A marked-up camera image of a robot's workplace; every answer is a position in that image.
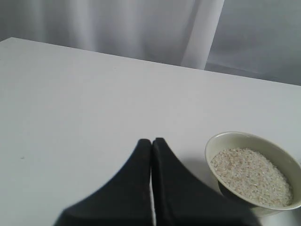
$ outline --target table surface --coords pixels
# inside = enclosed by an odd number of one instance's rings
[[[301,87],[10,38],[0,43],[0,224],[50,226],[164,137],[210,185],[207,140],[244,131],[301,159]],[[262,219],[300,225],[301,211]]]

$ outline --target uncooked rice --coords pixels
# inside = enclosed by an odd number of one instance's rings
[[[292,202],[287,179],[259,152],[249,148],[223,150],[211,160],[211,165],[223,182],[253,202],[271,207]]]

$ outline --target white wall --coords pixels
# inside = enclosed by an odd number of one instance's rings
[[[301,84],[301,1],[225,0],[208,62]]]

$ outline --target bowl rim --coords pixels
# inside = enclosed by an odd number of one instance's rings
[[[254,134],[250,134],[250,133],[245,133],[245,132],[239,132],[239,131],[226,131],[226,132],[222,132],[222,133],[219,133],[219,134],[216,134],[214,135],[213,137],[211,137],[207,144],[206,144],[206,147],[205,147],[205,159],[206,159],[206,162],[209,166],[209,169],[210,171],[214,174],[214,176],[217,178],[217,180],[225,186],[225,188],[227,188],[229,191],[231,191],[233,194],[235,194],[236,196],[238,196],[239,198],[255,205],[256,207],[262,207],[262,208],[266,208],[266,209],[269,209],[269,210],[278,210],[278,211],[284,211],[284,210],[294,210],[296,208],[299,208],[301,206],[301,199],[297,201],[297,203],[295,204],[292,204],[292,205],[288,205],[288,206],[284,206],[284,207],[271,207],[271,206],[268,206],[268,205],[263,205],[263,204],[260,204],[260,203],[257,203],[257,202],[253,202],[251,200],[249,200],[248,198],[245,198],[244,196],[240,195],[238,192],[234,191],[232,188],[230,188],[226,183],[224,183],[224,181],[220,178],[220,176],[218,176],[216,173],[215,173],[215,170],[213,168],[213,166],[211,165],[210,161],[209,161],[209,157],[208,157],[208,145],[214,140],[216,139],[217,137],[220,137],[220,136],[223,136],[223,135],[227,135],[227,134],[236,134],[236,135],[245,135],[245,136],[250,136],[250,137],[254,137],[256,139],[261,139],[267,143],[269,143],[270,145],[273,145],[273,146],[276,146],[278,147],[281,151],[283,151],[287,156],[289,156],[291,158],[292,161],[294,161],[300,168],[300,171],[301,171],[301,165],[286,151],[284,150],[283,148],[281,148],[280,146],[276,145],[275,143],[273,142],[270,142],[268,141],[267,139],[264,139],[262,137],[259,137],[257,135],[254,135]]]

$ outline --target bowl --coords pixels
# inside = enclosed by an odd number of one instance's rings
[[[258,151],[278,167],[292,187],[293,201],[290,205],[285,207],[271,207],[251,201],[231,189],[221,180],[215,173],[215,170],[211,165],[211,160],[220,151],[237,147],[250,148],[251,150]],[[205,148],[205,156],[213,176],[214,189],[236,202],[247,205],[256,216],[263,217],[284,210],[293,210],[301,206],[301,166],[288,152],[276,144],[248,133],[223,132],[215,135],[208,141]]]

